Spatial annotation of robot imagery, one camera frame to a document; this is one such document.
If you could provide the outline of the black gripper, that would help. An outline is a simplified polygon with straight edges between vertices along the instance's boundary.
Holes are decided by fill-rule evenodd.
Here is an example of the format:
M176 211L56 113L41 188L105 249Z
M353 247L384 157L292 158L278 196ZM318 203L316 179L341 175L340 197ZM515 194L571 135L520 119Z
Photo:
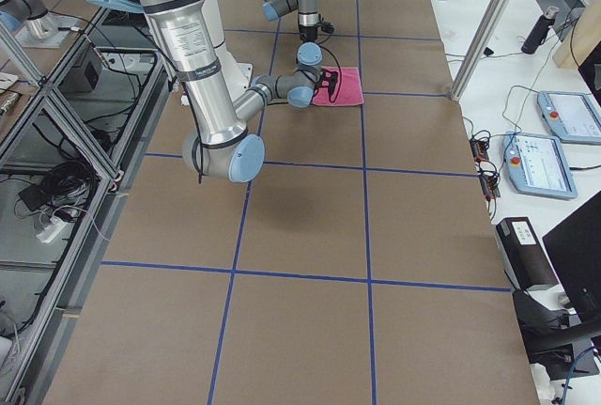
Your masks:
M316 42L318 37L318 26L317 25L301 25L300 26L300 39L302 42Z
M325 89L329 98L336 98L339 93L340 75L341 72L338 69L322 68L315 85L315 94Z

